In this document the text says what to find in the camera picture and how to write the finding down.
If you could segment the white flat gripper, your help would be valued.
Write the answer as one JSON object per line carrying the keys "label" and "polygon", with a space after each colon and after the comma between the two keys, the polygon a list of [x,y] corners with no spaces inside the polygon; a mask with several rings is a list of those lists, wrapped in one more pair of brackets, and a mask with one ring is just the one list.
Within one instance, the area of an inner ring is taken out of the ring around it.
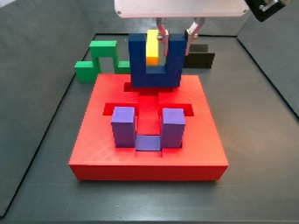
{"label": "white flat gripper", "polygon": [[165,18],[195,18],[185,30],[185,53],[189,53],[205,18],[241,17],[247,10],[244,0],[115,0],[115,12],[121,18],[157,18],[157,39],[163,43],[163,55],[168,54],[169,43]]}

